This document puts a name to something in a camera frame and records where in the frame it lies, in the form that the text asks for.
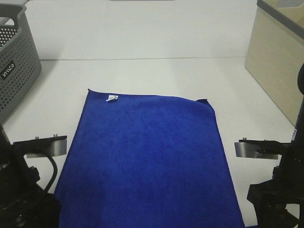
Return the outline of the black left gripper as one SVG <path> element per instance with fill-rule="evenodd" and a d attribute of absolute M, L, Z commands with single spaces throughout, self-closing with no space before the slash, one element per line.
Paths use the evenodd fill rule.
<path fill-rule="evenodd" d="M 58 174 L 54 157 L 47 156 L 53 167 L 45 188 L 38 185 L 38 169 L 29 167 L 21 149 L 10 143 L 0 129 L 0 226 L 2 228 L 57 228 L 61 204 L 49 189 Z"/>

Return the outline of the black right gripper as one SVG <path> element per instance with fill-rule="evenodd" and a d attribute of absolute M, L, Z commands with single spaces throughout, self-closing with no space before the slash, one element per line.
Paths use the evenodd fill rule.
<path fill-rule="evenodd" d="M 272 179 L 249 186 L 247 200 L 254 206 L 259 228 L 304 226 L 304 157 L 291 143 L 258 142 L 261 154 L 280 154 Z"/>

